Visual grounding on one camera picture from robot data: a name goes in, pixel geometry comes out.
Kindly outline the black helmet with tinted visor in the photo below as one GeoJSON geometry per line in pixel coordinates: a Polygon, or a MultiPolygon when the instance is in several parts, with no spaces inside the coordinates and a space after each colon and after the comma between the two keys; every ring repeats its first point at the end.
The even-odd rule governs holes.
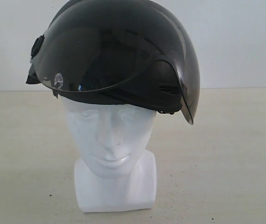
{"type": "Polygon", "coordinates": [[[200,70],[178,18],[151,0],[70,0],[34,42],[26,84],[73,101],[181,112],[194,123],[200,70]]]}

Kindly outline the white mannequin head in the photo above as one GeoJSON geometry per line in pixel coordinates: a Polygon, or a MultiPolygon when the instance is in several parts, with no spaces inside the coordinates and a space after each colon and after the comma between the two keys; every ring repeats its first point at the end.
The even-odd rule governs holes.
{"type": "Polygon", "coordinates": [[[85,213],[151,209],[157,166],[147,150],[156,117],[133,105],[93,105],[61,98],[79,152],[75,195],[85,213]]]}

